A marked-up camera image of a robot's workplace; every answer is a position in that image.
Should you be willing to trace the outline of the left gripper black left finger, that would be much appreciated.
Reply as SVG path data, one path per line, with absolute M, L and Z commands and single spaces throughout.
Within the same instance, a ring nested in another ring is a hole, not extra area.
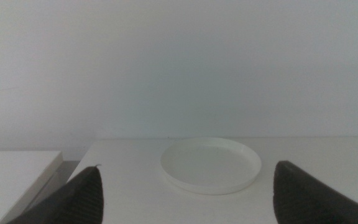
M 102 224 L 103 215 L 101 174 L 90 166 L 8 224 Z

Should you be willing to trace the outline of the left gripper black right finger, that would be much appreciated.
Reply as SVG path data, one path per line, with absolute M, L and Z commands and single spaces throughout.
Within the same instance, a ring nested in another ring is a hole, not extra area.
M 275 166 L 273 210 L 280 224 L 358 224 L 357 202 L 290 161 Z

